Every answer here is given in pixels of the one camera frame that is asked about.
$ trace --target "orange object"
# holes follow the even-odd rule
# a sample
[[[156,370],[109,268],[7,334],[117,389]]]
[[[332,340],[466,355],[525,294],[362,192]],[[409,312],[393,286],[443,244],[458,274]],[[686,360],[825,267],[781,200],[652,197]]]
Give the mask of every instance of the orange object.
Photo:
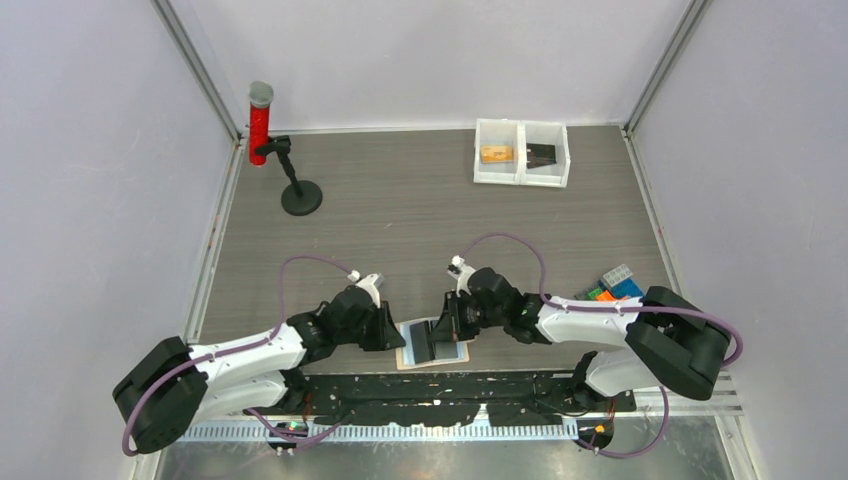
[[[514,154],[509,145],[485,146],[480,147],[480,157],[480,161],[483,163],[501,163],[511,162]]]
[[[609,291],[607,290],[604,293],[595,297],[595,301],[596,302],[614,302],[615,297],[613,297],[612,294],[609,293]]]

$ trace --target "gray wood tabletop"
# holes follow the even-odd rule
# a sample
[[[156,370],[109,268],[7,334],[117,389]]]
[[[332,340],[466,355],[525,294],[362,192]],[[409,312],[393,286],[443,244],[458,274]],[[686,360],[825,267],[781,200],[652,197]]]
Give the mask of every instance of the gray wood tabletop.
[[[382,272],[395,322],[437,316],[450,258],[477,236],[505,231],[532,241],[548,268],[545,289],[571,297],[619,264],[643,288],[668,285],[651,223],[617,127],[569,128],[572,165],[565,189],[472,182],[474,131],[315,134],[292,137],[300,179],[324,191],[321,207],[292,217],[280,207],[287,184],[276,158],[244,165],[216,266],[200,341],[270,328],[280,319],[278,272],[289,256],[332,257],[363,275]],[[524,246],[490,239],[467,257],[521,291],[538,291],[539,266]],[[286,268],[285,313],[312,310],[349,282],[324,264]],[[469,346],[470,362],[419,371],[571,368],[595,346],[523,345],[500,329]],[[395,352],[354,345],[307,373],[396,372]]]

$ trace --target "red microphone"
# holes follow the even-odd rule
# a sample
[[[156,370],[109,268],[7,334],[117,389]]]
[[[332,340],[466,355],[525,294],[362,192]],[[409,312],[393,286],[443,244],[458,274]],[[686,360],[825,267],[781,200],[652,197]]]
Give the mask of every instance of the red microphone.
[[[265,82],[250,84],[247,94],[250,99],[250,163],[260,167],[265,165],[265,157],[256,154],[256,147],[268,143],[268,113],[274,100],[274,89]]]

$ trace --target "white container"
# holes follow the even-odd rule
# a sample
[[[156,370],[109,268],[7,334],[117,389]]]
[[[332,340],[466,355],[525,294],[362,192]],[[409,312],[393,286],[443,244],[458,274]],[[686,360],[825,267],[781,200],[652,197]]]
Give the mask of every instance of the white container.
[[[553,145],[556,163],[544,167],[527,168],[527,144]],[[515,152],[515,161],[482,163],[480,147],[509,145]],[[568,132],[565,125],[555,122],[519,120],[477,120],[474,137],[474,182],[503,185],[534,185],[565,188],[571,169],[568,152]]]
[[[519,138],[521,122],[515,120],[477,120],[477,134],[474,136],[474,182],[475,183],[500,183],[505,185],[518,185],[518,169],[524,165],[526,155],[521,157],[524,151],[523,143]],[[515,160],[502,163],[482,163],[480,159],[480,147],[486,145],[508,145],[512,147]]]
[[[540,187],[565,188],[568,183],[568,171],[571,169],[571,155],[568,153],[568,133],[561,123],[522,122],[522,153],[524,160],[519,166],[519,184]],[[556,163],[544,167],[527,168],[527,144],[541,143],[553,145],[556,149]]]

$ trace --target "white wall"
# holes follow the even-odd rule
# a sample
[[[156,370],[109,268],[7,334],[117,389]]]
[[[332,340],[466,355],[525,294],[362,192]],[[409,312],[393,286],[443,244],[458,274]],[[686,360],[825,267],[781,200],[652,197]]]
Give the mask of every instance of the white wall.
[[[176,3],[244,118],[263,79],[272,128],[321,129],[622,123],[689,0]]]
[[[636,134],[687,293],[747,341],[731,371],[766,478],[845,477],[847,20],[714,2]]]
[[[2,2],[0,45],[0,478],[119,479],[111,391],[184,328],[231,142],[150,2]]]

